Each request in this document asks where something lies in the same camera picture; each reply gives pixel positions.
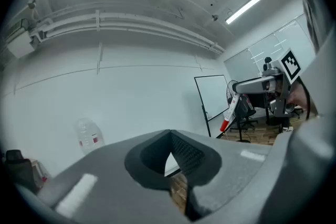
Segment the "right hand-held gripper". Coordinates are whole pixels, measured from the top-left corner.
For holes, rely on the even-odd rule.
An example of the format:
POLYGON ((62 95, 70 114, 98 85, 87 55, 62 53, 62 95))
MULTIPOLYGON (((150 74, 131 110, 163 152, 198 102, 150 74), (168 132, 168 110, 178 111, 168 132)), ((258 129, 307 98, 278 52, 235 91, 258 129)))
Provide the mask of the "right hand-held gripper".
POLYGON ((289 117, 294 109, 288 104, 291 86, 299 77, 301 67, 296 56, 288 49, 278 59, 265 58, 262 77, 233 84, 233 90, 239 94, 269 93, 271 98, 267 102, 275 117, 289 117))

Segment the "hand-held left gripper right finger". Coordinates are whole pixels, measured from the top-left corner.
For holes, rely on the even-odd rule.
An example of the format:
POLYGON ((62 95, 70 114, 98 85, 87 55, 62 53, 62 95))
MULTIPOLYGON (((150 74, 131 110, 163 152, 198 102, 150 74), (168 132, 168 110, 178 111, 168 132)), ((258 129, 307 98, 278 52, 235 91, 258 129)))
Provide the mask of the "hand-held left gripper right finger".
POLYGON ((273 145, 221 140, 228 147, 223 174, 198 199, 182 174, 172 178, 171 196, 191 223, 314 223, 335 195, 335 117, 319 116, 273 145))

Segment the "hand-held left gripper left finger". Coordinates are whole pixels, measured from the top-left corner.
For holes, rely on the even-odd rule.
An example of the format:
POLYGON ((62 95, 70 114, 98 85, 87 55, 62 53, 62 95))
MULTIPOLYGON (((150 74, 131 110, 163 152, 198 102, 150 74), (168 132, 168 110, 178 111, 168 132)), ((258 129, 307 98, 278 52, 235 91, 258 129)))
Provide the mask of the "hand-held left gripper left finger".
POLYGON ((128 173, 130 149, 158 132, 103 146, 58 174, 38 195, 16 185, 43 223, 189 223, 166 190, 142 187, 128 173))

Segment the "person's right hand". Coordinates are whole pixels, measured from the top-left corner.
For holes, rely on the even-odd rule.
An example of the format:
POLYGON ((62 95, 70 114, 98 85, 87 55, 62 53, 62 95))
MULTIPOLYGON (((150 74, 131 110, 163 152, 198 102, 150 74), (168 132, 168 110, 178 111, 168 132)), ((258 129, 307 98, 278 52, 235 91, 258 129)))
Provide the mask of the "person's right hand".
POLYGON ((307 97, 304 91, 304 88, 302 84, 295 81, 291 86, 291 91, 289 94, 289 97, 287 99, 287 103, 294 103, 295 105, 298 105, 302 107, 303 109, 307 109, 307 97))

